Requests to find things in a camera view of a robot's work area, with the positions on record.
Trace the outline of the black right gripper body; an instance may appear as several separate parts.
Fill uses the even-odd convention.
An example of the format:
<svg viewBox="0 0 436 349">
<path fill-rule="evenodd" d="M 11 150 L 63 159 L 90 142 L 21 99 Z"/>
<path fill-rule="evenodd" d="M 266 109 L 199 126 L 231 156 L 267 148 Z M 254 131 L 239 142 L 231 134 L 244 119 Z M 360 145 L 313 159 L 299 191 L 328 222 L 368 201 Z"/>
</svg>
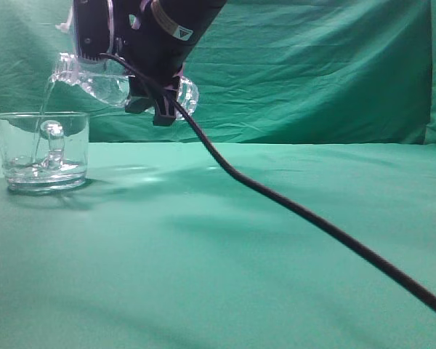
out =
<svg viewBox="0 0 436 349">
<path fill-rule="evenodd" d="M 114 1 L 113 52 L 163 87 L 178 87 L 187 56 L 225 1 Z"/>
</svg>

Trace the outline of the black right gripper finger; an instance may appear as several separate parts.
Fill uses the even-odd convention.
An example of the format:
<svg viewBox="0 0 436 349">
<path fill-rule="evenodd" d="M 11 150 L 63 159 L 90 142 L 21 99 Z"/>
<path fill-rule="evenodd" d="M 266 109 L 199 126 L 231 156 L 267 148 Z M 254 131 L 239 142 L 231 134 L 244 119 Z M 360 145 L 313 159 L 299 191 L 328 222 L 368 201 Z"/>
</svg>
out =
<svg viewBox="0 0 436 349">
<path fill-rule="evenodd" d="M 124 110 L 127 113 L 143 113 L 154 107 L 154 101 L 145 84 L 135 76 L 129 76 L 129 93 Z"/>
<path fill-rule="evenodd" d="M 174 100 L 177 100 L 179 94 L 180 78 L 173 78 L 170 85 L 163 90 Z M 153 117 L 153 125 L 157 127 L 170 127 L 176 121 L 176 111 L 174 104 L 169 101 L 159 91 L 152 93 L 154 100 L 155 114 Z"/>
</svg>

